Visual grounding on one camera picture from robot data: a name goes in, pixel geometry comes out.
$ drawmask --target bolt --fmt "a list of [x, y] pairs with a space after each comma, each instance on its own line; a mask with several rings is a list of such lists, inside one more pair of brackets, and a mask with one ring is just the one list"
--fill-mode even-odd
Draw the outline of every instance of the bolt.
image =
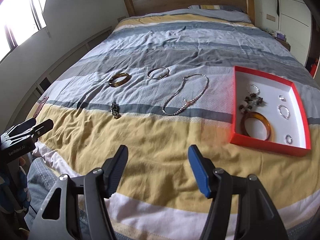
[[67, 174], [62, 174], [59, 179], [60, 180], [66, 180], [68, 178], [68, 175]]
[[218, 173], [218, 174], [222, 174], [224, 172], [224, 170], [223, 170], [223, 168], [215, 168], [214, 172]]
[[253, 180], [253, 181], [255, 181], [255, 180], [257, 180], [257, 176], [256, 175], [254, 175], [254, 174], [250, 174], [249, 175], [249, 180]]
[[95, 168], [92, 173], [93, 174], [99, 174], [100, 172], [102, 172], [102, 169], [101, 168]]

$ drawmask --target amber bangle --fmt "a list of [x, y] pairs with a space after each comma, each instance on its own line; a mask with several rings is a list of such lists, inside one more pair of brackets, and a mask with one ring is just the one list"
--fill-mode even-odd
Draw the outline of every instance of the amber bangle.
[[[119, 77], [125, 77], [125, 78], [119, 82], [114, 83], [114, 80]], [[119, 86], [127, 83], [130, 78], [131, 78], [131, 76], [128, 73], [119, 73], [119, 74], [114, 75], [112, 78], [110, 78], [109, 85], [110, 85], [110, 87], [119, 87]]]
[[270, 138], [270, 135], [271, 135], [271, 126], [270, 126], [270, 123], [269, 121], [262, 115], [262, 114], [259, 114], [257, 112], [248, 112], [246, 113], [242, 118], [241, 118], [241, 121], [240, 121], [240, 130], [241, 130], [241, 133], [245, 136], [249, 136], [251, 137], [248, 133], [247, 133], [247, 130], [245, 129], [245, 125], [244, 125], [244, 122], [245, 120], [249, 119], [249, 118], [255, 118], [255, 119], [258, 119], [260, 122], [263, 123], [264, 127], [266, 128], [267, 130], [267, 138], [265, 139], [265, 141], [267, 141], [269, 138]]

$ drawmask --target bed sheet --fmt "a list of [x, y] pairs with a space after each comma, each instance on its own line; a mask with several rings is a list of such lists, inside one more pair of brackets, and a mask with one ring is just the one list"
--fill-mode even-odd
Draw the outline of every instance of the bed sheet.
[[[234, 65], [295, 83], [311, 133], [309, 154], [296, 158], [228, 143]], [[156, 67], [167, 67], [169, 76], [148, 79]], [[120, 72], [129, 73], [130, 81], [110, 87], [108, 80]], [[178, 116], [165, 115], [164, 103], [183, 77], [194, 73], [209, 78], [207, 90]], [[205, 82], [204, 77], [189, 78], [166, 111], [177, 111]], [[199, 192], [188, 163], [191, 144], [232, 175], [256, 174], [290, 232], [294, 228], [296, 234], [319, 206], [319, 87], [289, 51], [245, 14], [182, 9], [125, 19], [45, 96], [49, 99], [37, 122], [50, 118], [54, 128], [40, 138], [34, 153], [57, 173], [84, 175], [112, 157], [120, 144], [129, 148], [117, 192], [106, 200], [114, 229], [124, 237], [199, 239], [211, 200]], [[110, 113], [112, 102], [119, 104], [119, 119]], [[236, 213], [234, 198], [227, 239], [233, 238]]]

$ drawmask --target wall socket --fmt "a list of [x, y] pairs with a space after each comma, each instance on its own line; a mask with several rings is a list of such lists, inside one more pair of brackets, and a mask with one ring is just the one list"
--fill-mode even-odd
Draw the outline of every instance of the wall socket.
[[269, 15], [269, 14], [267, 14], [267, 19], [270, 20], [270, 21], [273, 21], [273, 22], [276, 21], [276, 18], [274, 16], [272, 16], [272, 15]]
[[117, 20], [118, 20], [118, 22], [121, 22], [123, 19], [125, 19], [125, 16], [122, 16], [122, 17], [118, 18]]

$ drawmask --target necklace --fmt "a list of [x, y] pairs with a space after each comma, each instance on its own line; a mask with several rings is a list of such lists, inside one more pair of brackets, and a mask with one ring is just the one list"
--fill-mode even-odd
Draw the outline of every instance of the necklace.
[[[189, 77], [193, 77], [193, 76], [203, 76], [203, 77], [205, 77], [205, 78], [207, 79], [207, 83], [205, 84], [204, 89], [202, 90], [202, 92], [201, 92], [199, 95], [197, 95], [195, 98], [192, 98], [190, 101], [184, 99], [183, 101], [185, 101], [186, 103], [185, 103], [182, 107], [180, 107], [177, 112], [175, 112], [175, 113], [173, 113], [173, 114], [168, 114], [168, 113], [164, 110], [165, 107], [166, 107], [167, 104], [172, 100], [172, 98], [174, 98], [176, 95], [178, 95], [178, 94], [181, 92], [184, 84], [186, 83], [186, 79], [189, 78]], [[204, 93], [204, 92], [206, 91], [206, 89], [208, 88], [208, 85], [209, 85], [209, 78], [208, 78], [207, 76], [205, 76], [205, 75], [202, 75], [202, 74], [192, 74], [192, 75], [185, 76], [185, 77], [183, 78], [182, 84], [181, 84], [181, 86], [178, 88], [178, 90], [164, 103], [164, 106], [162, 107], [162, 112], [164, 112], [166, 115], [169, 115], [169, 116], [175, 116], [175, 115], [180, 114], [180, 113], [183, 112], [186, 108], [188, 108], [189, 106], [193, 105], [193, 104], [203, 95], [203, 93]]]

